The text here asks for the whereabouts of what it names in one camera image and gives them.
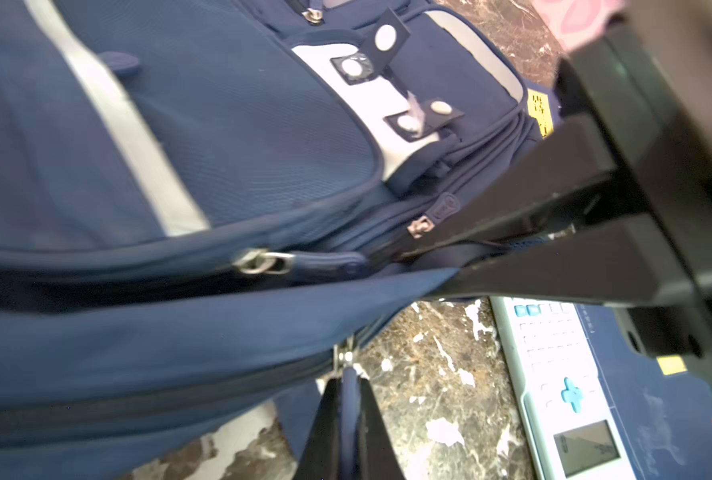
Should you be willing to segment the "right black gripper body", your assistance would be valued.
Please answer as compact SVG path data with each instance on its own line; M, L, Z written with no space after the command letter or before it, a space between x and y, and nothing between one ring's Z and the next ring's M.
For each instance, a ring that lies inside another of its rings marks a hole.
M632 347L679 355L712 388L712 152L626 20L559 66L565 115L593 116L617 162L633 291L614 301Z

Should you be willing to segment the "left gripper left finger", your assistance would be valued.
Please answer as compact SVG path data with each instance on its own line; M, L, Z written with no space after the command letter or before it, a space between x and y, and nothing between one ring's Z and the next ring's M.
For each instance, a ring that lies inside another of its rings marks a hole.
M340 474L340 387L330 379L319 402L294 480L337 480Z

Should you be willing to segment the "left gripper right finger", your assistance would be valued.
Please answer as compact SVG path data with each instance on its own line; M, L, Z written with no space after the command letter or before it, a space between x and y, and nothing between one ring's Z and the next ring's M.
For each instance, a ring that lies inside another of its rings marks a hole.
M359 381L358 479L405 480L371 383Z

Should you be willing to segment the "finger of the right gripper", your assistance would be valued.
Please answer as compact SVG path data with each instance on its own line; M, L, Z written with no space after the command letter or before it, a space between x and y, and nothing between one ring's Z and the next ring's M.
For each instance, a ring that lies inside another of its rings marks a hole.
M692 282L655 220L641 214L472 264L429 296L668 306L688 301Z
M592 116L569 117L491 186L446 216L429 232L386 245L370 256L375 264L407 261L466 241L498 242L538 233L553 211L573 205L607 182L617 162Z

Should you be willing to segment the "navy blue student backpack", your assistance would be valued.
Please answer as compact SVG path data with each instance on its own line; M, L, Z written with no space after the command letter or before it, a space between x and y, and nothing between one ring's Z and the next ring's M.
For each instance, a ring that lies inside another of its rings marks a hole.
M0 479L113 479L313 385L540 139L432 1L0 1Z

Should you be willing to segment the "blue book yellow label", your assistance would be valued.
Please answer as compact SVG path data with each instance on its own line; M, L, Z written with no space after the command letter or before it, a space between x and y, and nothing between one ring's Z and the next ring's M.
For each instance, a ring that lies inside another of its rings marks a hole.
M544 86L528 86L528 110L540 128L543 138L550 136L563 123L561 104L555 93Z

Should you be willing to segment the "light green calculator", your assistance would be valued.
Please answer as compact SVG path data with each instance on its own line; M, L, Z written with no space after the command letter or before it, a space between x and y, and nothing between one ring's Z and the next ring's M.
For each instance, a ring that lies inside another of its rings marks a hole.
M539 478L634 478L576 306L490 302Z

